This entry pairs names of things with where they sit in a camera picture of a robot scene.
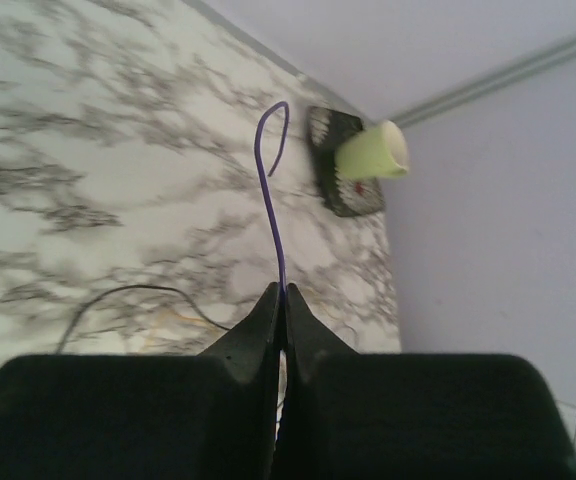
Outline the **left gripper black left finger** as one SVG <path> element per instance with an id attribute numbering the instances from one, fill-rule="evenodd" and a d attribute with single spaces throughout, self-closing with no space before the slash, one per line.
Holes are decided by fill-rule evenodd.
<path id="1" fill-rule="evenodd" d="M 0 479 L 265 479 L 282 293 L 197 355 L 24 355 L 0 367 Z"/>

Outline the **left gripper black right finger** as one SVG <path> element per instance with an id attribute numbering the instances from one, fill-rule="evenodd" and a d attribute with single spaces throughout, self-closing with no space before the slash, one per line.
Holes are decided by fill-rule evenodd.
<path id="1" fill-rule="evenodd" d="M 285 295 L 279 479 L 576 479 L 540 372 L 508 354 L 368 354 Z"/>

